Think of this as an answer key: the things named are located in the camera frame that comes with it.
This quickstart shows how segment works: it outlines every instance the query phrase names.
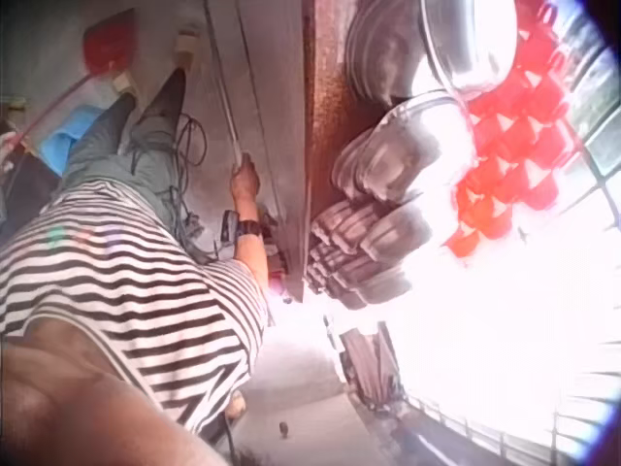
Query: black and white striped shirt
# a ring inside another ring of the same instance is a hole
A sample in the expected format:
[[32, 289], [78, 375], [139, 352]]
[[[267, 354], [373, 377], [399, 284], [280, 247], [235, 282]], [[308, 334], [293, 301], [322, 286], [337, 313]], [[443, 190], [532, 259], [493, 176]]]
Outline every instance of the black and white striped shirt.
[[118, 373], [198, 432], [250, 374], [267, 303], [247, 267], [197, 265], [133, 189], [67, 191], [0, 251], [0, 336], [82, 329]]

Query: person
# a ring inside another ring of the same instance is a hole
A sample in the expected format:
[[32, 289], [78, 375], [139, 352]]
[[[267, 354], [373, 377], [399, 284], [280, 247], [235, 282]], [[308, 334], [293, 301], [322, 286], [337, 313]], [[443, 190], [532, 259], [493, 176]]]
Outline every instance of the person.
[[178, 68], [117, 154], [136, 105], [122, 94], [0, 250], [0, 462], [225, 464], [193, 434], [248, 380], [267, 324], [259, 180], [245, 155], [235, 258], [197, 264], [179, 228], [184, 93]]

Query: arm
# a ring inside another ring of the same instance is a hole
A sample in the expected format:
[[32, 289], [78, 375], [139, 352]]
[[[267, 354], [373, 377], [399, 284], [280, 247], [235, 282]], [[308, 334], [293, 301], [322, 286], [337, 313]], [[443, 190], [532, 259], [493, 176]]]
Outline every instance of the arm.
[[[245, 153], [242, 166], [231, 178], [231, 195], [240, 221], [259, 221], [256, 195], [259, 192], [259, 178], [250, 156]], [[255, 235], [241, 236], [237, 241], [235, 258], [242, 261], [264, 291], [268, 288], [268, 261], [263, 239]]]

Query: concrete floor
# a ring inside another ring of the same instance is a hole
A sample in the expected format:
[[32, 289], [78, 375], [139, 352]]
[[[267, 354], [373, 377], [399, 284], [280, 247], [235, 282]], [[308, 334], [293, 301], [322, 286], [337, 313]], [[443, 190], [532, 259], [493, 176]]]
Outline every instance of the concrete floor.
[[[301, 2], [240, 0], [239, 5], [238, 16], [235, 2], [210, 1], [224, 77], [242, 149], [253, 155], [262, 181], [259, 200], [280, 221], [280, 242], [289, 256], [292, 275], [301, 276], [298, 264], [306, 203]], [[191, 172], [186, 202], [206, 227], [199, 246], [210, 250], [213, 239], [219, 237], [222, 212], [232, 208], [228, 183], [234, 157], [214, 80], [202, 0], [3, 2], [2, 93], [28, 99], [23, 117], [15, 118], [23, 127], [85, 74], [83, 31], [127, 8], [135, 8], [137, 13], [138, 49], [130, 72], [143, 106], [173, 69], [178, 31], [189, 26], [200, 34], [183, 110], [204, 125], [209, 154], [205, 163]], [[252, 69], [246, 59], [241, 23]], [[32, 133], [31, 145], [37, 147], [78, 105], [107, 108], [115, 98], [110, 80], [88, 83]]]

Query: skin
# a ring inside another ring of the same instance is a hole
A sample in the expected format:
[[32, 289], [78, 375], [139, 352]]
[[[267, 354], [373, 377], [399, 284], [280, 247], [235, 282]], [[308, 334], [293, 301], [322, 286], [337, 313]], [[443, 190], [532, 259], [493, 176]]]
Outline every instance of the skin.
[[[231, 179], [242, 220], [258, 219], [259, 180], [245, 155]], [[236, 258], [267, 288], [263, 241], [240, 237]], [[0, 462], [24, 466], [221, 466], [207, 444], [122, 381], [80, 329], [41, 318], [2, 343]]]

